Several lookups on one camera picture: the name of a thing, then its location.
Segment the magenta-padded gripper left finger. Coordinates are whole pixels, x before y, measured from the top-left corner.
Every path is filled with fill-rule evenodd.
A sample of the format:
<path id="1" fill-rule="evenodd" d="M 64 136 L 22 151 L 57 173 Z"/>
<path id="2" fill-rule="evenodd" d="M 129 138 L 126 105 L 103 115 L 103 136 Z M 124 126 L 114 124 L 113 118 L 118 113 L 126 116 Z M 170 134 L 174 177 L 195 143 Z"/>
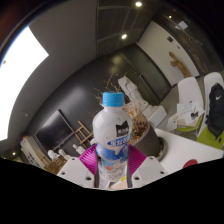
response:
<path id="1" fill-rule="evenodd" d="M 91 146 L 79 157 L 71 157 L 57 175 L 81 187 L 94 188 L 97 169 L 95 146 Z"/>

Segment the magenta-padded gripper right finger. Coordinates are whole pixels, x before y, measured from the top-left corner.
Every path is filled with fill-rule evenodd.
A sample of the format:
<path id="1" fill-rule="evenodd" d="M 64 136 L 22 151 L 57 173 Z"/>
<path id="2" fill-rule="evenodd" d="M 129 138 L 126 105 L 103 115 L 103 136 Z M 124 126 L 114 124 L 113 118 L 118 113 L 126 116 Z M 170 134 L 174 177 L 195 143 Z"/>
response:
<path id="1" fill-rule="evenodd" d="M 154 157 L 147 157 L 137 148 L 129 146 L 127 186 L 140 188 L 168 175 L 168 172 Z"/>

